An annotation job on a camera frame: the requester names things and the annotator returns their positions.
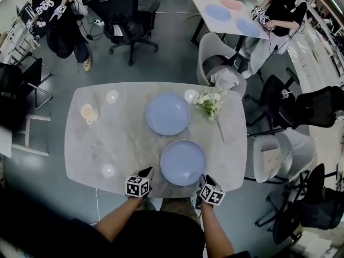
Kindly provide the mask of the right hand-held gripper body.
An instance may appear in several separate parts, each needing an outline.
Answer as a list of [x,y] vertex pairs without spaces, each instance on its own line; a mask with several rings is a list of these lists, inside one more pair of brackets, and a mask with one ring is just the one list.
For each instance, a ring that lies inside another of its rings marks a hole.
[[225,192],[214,185],[205,184],[197,191],[196,208],[200,208],[201,202],[210,204],[211,206],[219,206],[225,197]]

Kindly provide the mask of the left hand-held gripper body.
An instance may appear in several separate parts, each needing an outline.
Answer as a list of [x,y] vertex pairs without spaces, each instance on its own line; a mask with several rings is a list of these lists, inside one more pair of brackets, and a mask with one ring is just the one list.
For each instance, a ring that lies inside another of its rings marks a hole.
[[147,197],[151,191],[150,180],[139,176],[128,176],[125,181],[126,197]]

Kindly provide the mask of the blue plate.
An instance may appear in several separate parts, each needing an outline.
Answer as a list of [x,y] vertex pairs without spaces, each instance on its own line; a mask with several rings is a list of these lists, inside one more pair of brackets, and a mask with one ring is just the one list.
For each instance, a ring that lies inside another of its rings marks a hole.
[[190,186],[205,172],[205,152],[191,140],[176,140],[162,152],[160,169],[170,183],[180,187]]
[[184,97],[175,92],[163,92],[149,100],[145,111],[148,126],[165,136],[183,132],[191,122],[191,109]]
[[204,9],[207,16],[218,21],[218,22],[228,22],[231,20],[231,12],[219,5],[209,4]]
[[252,20],[239,18],[236,21],[236,26],[246,36],[255,38],[260,36],[260,26]]

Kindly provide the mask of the pink plate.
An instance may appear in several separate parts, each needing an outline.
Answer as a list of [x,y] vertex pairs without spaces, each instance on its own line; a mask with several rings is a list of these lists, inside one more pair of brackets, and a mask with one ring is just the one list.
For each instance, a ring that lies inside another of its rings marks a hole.
[[243,7],[243,3],[237,0],[220,0],[221,4],[228,9],[240,11]]

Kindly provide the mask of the person's left forearm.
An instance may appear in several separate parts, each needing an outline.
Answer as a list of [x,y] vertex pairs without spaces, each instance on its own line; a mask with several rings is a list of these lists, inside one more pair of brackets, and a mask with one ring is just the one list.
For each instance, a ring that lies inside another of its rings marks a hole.
[[128,198],[121,206],[103,217],[95,225],[95,229],[109,242],[113,242],[141,202],[142,198]]

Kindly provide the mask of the person's right forearm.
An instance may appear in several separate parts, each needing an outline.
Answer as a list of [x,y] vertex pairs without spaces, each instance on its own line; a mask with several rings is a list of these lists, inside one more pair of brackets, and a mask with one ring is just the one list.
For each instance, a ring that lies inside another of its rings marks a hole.
[[223,231],[213,207],[202,201],[200,205],[208,258],[225,258],[234,254],[231,242]]

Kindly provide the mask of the cardboard box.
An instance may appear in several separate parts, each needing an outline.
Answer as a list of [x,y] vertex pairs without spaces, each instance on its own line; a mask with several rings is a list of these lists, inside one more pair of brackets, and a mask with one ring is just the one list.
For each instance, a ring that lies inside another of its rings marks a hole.
[[278,171],[282,163],[282,155],[279,149],[262,151],[264,173],[273,177],[275,171]]

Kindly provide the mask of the white artificial flower sprig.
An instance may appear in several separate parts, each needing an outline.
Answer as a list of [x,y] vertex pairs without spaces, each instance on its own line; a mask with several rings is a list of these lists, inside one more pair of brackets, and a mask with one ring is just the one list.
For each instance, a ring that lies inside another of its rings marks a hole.
[[225,139],[219,122],[218,111],[225,102],[225,95],[226,91],[222,91],[220,88],[216,88],[213,92],[203,91],[201,93],[196,93],[191,100],[191,103],[197,109],[204,112],[204,116],[209,121],[216,122],[223,142],[225,142]]

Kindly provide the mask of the cream mug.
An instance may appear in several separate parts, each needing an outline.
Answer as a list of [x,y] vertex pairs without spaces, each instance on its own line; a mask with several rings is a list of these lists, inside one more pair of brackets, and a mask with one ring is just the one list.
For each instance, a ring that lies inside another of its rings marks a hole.
[[81,107],[80,113],[88,125],[91,125],[93,122],[95,122],[99,116],[98,110],[91,104],[84,104]]

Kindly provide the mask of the grey shell chair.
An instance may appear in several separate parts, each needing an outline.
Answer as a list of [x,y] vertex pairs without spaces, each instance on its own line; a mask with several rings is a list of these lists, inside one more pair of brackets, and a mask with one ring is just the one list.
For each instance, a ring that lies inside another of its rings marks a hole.
[[246,92],[247,82],[241,75],[248,59],[236,52],[233,48],[223,43],[215,33],[205,34],[199,43],[197,59],[197,81],[200,85],[212,86],[207,75],[215,68],[227,67],[239,78],[239,85],[230,89],[237,92],[241,97]]
[[[279,149],[282,163],[273,177],[264,173],[262,151]],[[316,147],[314,140],[293,129],[286,129],[275,134],[253,137],[252,166],[254,180],[257,183],[272,183],[276,178],[280,183],[291,182],[307,170],[314,159]]]

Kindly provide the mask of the black office chair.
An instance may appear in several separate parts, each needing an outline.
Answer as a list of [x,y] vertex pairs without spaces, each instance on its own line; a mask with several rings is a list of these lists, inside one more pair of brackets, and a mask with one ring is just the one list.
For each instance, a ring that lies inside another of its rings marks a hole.
[[130,46],[131,66],[136,43],[152,46],[154,52],[159,50],[158,44],[149,39],[160,1],[154,1],[147,10],[139,10],[139,0],[89,0],[88,6],[104,22],[104,35],[113,43],[109,54],[118,47]]
[[290,187],[297,190],[294,201],[289,201],[289,193],[284,192],[282,206],[278,208],[271,197],[267,196],[266,201],[272,205],[275,214],[266,221],[260,218],[255,222],[257,227],[274,223],[269,232],[273,234],[277,245],[288,238],[296,243],[302,236],[294,234],[299,226],[332,230],[339,225],[344,215],[344,191],[325,187],[325,179],[338,176],[339,173],[334,171],[326,174],[323,163],[306,173],[306,177],[300,175],[299,185]]
[[271,75],[263,86],[259,100],[246,95],[244,100],[252,101],[262,110],[262,114],[247,127],[252,127],[266,118],[269,130],[252,134],[251,136],[275,134],[287,128],[296,129],[300,125],[311,125],[330,128],[335,124],[339,113],[344,113],[344,90],[339,86],[326,86],[314,92],[300,94],[295,97],[292,93],[288,99],[282,99],[282,89],[290,91],[293,82],[299,84],[297,75],[289,68],[286,72],[290,78],[283,83],[275,75]]

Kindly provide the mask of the white crumpled cloth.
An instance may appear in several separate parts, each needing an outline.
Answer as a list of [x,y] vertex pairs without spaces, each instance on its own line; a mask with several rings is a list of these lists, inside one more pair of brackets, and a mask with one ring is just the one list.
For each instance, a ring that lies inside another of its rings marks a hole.
[[207,79],[212,86],[221,90],[230,90],[240,83],[236,74],[227,67],[211,70]]

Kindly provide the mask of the white side table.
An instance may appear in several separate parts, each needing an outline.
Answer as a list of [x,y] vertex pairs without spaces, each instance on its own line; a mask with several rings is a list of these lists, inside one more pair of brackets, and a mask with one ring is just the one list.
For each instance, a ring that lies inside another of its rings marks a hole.
[[36,149],[31,149],[29,147],[30,144],[30,128],[31,128],[31,121],[32,120],[39,120],[39,121],[51,121],[50,116],[39,116],[35,114],[29,114],[26,116],[26,124],[25,129],[23,131],[19,131],[20,134],[25,136],[25,143],[24,145],[15,144],[12,142],[13,133],[0,126],[0,154],[11,158],[12,157],[12,149],[17,149],[20,151],[41,155],[41,156],[49,156],[48,152],[39,151]]

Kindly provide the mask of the black mesh visitor chair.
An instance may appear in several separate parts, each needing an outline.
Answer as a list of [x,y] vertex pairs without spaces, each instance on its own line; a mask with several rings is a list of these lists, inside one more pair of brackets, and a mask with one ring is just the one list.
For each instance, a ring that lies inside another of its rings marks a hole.
[[53,99],[52,94],[40,88],[51,73],[42,75],[45,65],[31,52],[17,64],[0,62],[0,126],[17,132],[24,124],[30,110],[27,97],[34,93],[34,108],[40,109]]

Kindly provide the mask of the white equipment bench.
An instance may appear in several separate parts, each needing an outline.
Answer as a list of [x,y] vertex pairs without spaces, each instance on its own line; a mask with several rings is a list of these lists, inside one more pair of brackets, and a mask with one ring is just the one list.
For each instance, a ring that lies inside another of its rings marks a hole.
[[0,47],[0,62],[13,64],[20,61],[28,52],[36,49],[34,36],[25,25],[13,25]]

